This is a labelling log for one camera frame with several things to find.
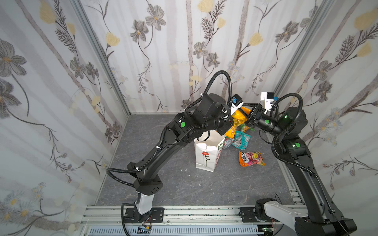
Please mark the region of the orange snack packet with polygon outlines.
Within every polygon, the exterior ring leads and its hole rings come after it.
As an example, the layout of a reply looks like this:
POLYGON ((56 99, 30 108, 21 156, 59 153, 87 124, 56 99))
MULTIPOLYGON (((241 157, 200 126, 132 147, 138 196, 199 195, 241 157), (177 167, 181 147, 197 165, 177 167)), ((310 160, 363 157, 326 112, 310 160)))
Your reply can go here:
POLYGON ((248 115, 251 112, 251 109, 248 109, 242 106, 231 115, 231 117, 233 118, 234 124, 232 125, 230 130, 225 134, 226 137, 233 139, 235 136, 237 127, 246 123, 247 117, 241 111, 243 111, 245 114, 248 115))

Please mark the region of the white teal candy packet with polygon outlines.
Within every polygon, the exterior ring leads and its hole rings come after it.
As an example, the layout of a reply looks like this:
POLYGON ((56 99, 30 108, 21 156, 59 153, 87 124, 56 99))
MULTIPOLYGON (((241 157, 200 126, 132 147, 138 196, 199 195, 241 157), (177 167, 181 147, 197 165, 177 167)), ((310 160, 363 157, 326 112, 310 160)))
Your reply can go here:
POLYGON ((226 149, 228 147, 230 147, 233 143, 233 139, 232 138, 229 138, 229 137, 226 137, 225 140, 224 140, 224 146, 223 146, 223 149, 226 149))

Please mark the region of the teal white snack packet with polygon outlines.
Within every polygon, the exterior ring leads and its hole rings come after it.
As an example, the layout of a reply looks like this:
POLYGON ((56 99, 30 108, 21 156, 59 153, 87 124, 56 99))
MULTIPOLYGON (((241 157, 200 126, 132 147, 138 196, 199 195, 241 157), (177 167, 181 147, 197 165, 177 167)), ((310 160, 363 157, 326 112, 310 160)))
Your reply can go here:
POLYGON ((245 150, 248 147, 248 143, 251 136, 241 131, 236 131, 232 145, 239 150, 245 150))

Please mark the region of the white paper bag red flower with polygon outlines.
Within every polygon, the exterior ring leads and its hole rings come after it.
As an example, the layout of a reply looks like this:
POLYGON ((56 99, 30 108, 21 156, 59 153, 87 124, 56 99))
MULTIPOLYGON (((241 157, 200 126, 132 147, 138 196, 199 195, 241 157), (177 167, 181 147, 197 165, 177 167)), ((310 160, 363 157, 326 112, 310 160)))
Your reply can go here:
POLYGON ((207 136, 208 133, 205 132, 199 140, 194 140, 196 168, 214 172, 225 145, 225 135, 220 135, 217 131, 212 130, 209 138, 203 142, 207 136))

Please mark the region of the orange pink candy packet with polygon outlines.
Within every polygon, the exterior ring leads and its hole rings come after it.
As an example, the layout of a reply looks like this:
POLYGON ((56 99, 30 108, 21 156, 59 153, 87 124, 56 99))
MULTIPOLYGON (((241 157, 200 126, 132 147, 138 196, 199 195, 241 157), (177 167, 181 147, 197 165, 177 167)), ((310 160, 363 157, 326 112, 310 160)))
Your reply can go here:
POLYGON ((262 154, 258 152, 239 152, 239 163, 242 167, 248 167, 252 165, 265 166, 262 154))

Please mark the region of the green snack packet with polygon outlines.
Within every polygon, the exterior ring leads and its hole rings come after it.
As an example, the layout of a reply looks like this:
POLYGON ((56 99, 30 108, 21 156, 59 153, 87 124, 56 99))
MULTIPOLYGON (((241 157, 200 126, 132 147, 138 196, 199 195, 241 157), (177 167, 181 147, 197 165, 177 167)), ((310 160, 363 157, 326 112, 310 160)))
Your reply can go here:
POLYGON ((239 127, 240 131, 243 133, 246 133, 250 129, 246 124, 241 124, 239 127))

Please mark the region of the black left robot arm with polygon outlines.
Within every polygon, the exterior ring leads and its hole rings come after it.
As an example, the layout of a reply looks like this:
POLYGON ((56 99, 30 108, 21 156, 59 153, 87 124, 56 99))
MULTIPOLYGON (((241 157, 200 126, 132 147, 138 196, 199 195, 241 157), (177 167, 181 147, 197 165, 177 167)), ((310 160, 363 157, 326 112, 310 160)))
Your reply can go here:
POLYGON ((236 98, 224 100, 217 94, 204 94, 164 127, 157 146, 139 162, 131 162, 134 187, 138 193, 136 210, 140 215, 152 209, 154 195, 163 188, 158 172, 179 150, 212 130, 224 135, 232 126, 231 115, 236 98))

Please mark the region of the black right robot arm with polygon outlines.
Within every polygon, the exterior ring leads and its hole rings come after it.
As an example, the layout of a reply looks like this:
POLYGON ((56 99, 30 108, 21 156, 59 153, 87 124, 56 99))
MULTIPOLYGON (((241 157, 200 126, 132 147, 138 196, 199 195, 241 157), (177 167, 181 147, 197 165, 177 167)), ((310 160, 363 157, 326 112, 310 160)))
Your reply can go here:
POLYGON ((301 107, 288 108, 279 118, 266 114, 258 103, 247 103, 249 127, 258 127, 273 135, 274 156, 285 163, 298 185, 308 215, 293 216, 287 226, 299 236, 349 236, 357 230, 353 219, 344 217, 325 189, 306 143, 299 137, 307 125, 301 107))

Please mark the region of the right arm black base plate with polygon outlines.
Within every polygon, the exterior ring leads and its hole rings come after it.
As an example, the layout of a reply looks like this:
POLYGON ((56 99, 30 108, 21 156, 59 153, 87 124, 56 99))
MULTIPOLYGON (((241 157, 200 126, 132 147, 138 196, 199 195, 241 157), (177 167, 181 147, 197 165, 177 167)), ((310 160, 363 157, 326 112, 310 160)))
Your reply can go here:
POLYGON ((268 217, 265 210, 261 207, 257 209, 252 207, 241 207, 238 215, 241 217, 243 223, 273 223, 277 221, 274 218, 268 217))

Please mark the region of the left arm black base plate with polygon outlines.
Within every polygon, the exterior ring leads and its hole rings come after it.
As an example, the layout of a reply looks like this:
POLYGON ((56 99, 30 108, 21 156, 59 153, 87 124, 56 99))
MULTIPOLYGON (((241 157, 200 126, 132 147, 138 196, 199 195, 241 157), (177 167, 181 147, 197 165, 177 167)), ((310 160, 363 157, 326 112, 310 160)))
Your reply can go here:
POLYGON ((123 209, 122 219, 124 223, 162 223, 164 217, 163 207, 153 207, 149 212, 140 214, 135 207, 123 209))

